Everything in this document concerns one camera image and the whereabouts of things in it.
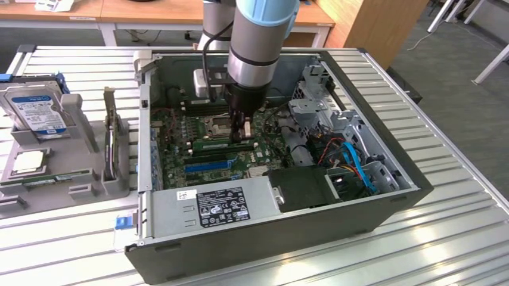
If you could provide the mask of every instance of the white metal table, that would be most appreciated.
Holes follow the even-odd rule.
[[[18,54],[10,65],[14,74],[58,69],[70,91],[84,98],[89,120],[102,120],[105,115],[102,87],[117,89],[118,113],[131,120],[132,190],[139,149],[133,51],[40,46],[32,54]],[[368,234],[165,285],[473,286],[509,281],[507,201],[372,58],[355,49],[330,49],[330,53],[434,191]],[[336,93],[351,107],[339,90]],[[9,126],[8,118],[0,117],[0,159],[9,151]],[[0,285],[143,285],[112,243],[114,217],[136,204],[133,191],[118,200],[0,220]]]

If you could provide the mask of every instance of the wooden desk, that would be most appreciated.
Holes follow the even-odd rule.
[[[196,0],[155,0],[152,2],[104,0],[100,21],[102,22],[102,37],[106,45],[112,46],[116,45],[114,30],[201,30],[203,2]],[[291,30],[298,34],[289,37],[287,43],[320,48],[332,26],[334,21],[314,2],[310,2],[310,5],[300,3]]]
[[[200,0],[81,0],[69,12],[41,12],[33,4],[0,5],[0,27],[98,29],[116,46],[114,30],[201,30]],[[334,21],[318,5],[300,3],[285,46],[323,47]]]
[[[36,20],[36,21],[76,21],[76,17],[89,18],[86,21],[98,21],[101,16],[102,0],[81,0],[72,5],[68,12],[36,11],[32,3],[10,3],[0,5],[0,19]]]
[[[0,27],[94,29],[101,16],[102,0],[81,0],[68,12],[36,11],[32,3],[0,5]]]

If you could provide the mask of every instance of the blue latch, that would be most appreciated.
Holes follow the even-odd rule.
[[[132,216],[121,216],[117,217],[117,220],[114,222],[114,229],[127,229],[132,228],[135,225],[132,224]]]
[[[13,76],[9,73],[0,73],[0,82],[10,82]]]

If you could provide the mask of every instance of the gray floor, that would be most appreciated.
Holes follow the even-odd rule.
[[[412,51],[432,18],[423,13],[391,67],[423,97],[426,115],[509,198],[509,65],[481,85],[477,77],[503,48],[462,23],[443,23]],[[494,46],[460,27],[467,28]]]
[[[481,86],[470,80],[486,67],[498,50],[452,24],[438,31],[412,51],[406,51],[423,37],[431,22],[426,13],[418,21],[391,67],[420,93],[420,108],[470,158],[501,193],[509,198],[509,66],[502,64]],[[140,37],[152,41],[155,31]],[[37,45],[102,45],[96,30],[0,29],[0,70],[6,70],[16,48],[22,43]],[[189,45],[181,32],[161,32],[153,45]],[[117,31],[118,45],[132,43],[131,36]]]

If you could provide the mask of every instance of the power supply label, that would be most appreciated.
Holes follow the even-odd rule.
[[[208,228],[249,219],[241,187],[196,194],[199,224]]]
[[[14,97],[10,99],[28,127],[38,134],[56,134],[65,131],[60,113],[52,110],[53,100],[49,96]]]

